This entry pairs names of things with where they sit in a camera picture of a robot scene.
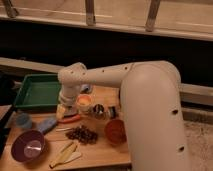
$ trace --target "wooden table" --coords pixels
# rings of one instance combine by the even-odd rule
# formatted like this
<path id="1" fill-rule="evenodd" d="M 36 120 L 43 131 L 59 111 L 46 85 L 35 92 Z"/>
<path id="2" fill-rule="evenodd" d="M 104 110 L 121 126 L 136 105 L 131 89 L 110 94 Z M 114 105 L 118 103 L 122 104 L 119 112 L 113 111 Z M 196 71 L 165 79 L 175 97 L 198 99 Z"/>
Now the wooden table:
<path id="1" fill-rule="evenodd" d="M 91 94 L 93 103 L 104 104 L 104 106 L 118 106 L 118 90 L 106 87 L 94 87 Z M 50 115 L 55 113 L 39 113 L 31 114 L 32 120 L 35 123 L 42 121 Z M 39 158 L 27 164 L 16 162 L 11 154 L 11 146 L 14 140 L 22 131 L 17 128 L 14 123 L 11 124 L 11 131 L 6 142 L 3 155 L 0 160 L 0 170 L 16 171 L 22 170 L 51 170 L 49 163 L 55 158 L 56 154 L 70 141 L 65 136 L 65 132 L 56 132 L 57 128 L 63 127 L 76 127 L 84 124 L 90 129 L 96 131 L 99 139 L 94 145 L 81 145 L 78 143 L 77 151 L 82 152 L 83 156 L 73 162 L 55 167 L 56 170 L 76 169 L 76 168 L 91 168 L 100 166 L 113 166 L 113 165 L 130 165 L 130 157 L 127 148 L 127 143 L 113 147 L 109 144 L 104 136 L 104 126 L 107 120 L 97 120 L 92 117 L 84 116 L 79 122 L 71 124 L 59 124 L 52 131 L 45 135 L 46 145 L 45 149 Z"/>

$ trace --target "banana peel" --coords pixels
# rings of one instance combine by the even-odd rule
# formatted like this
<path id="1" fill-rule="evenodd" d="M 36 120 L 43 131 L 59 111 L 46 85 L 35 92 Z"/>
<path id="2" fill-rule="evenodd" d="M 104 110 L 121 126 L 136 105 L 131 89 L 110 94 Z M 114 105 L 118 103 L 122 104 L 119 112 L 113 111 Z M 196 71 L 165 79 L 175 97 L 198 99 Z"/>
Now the banana peel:
<path id="1" fill-rule="evenodd" d="M 59 164 L 65 164 L 81 157 L 82 153 L 75 152 L 76 148 L 77 144 L 73 141 L 67 144 L 56 156 L 56 158 L 49 164 L 49 167 L 53 169 L 55 166 Z"/>

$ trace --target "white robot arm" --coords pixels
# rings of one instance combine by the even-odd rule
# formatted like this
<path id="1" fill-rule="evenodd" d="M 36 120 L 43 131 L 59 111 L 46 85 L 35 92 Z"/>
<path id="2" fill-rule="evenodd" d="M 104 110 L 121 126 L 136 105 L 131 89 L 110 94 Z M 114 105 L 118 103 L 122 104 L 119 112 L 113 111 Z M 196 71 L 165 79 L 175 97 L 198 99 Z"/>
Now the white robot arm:
<path id="1" fill-rule="evenodd" d="M 165 61 L 87 70 L 82 63 L 58 73 L 59 100 L 74 104 L 80 84 L 119 87 L 134 171 L 190 171 L 179 97 L 180 75 Z"/>

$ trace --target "railing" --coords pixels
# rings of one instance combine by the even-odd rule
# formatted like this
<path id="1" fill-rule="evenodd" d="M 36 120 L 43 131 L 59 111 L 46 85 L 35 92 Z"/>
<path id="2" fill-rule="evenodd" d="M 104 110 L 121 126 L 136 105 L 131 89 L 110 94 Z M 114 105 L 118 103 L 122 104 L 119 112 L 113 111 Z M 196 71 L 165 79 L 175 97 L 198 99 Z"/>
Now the railing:
<path id="1" fill-rule="evenodd" d="M 2 0 L 0 18 L 213 41 L 213 0 Z"/>

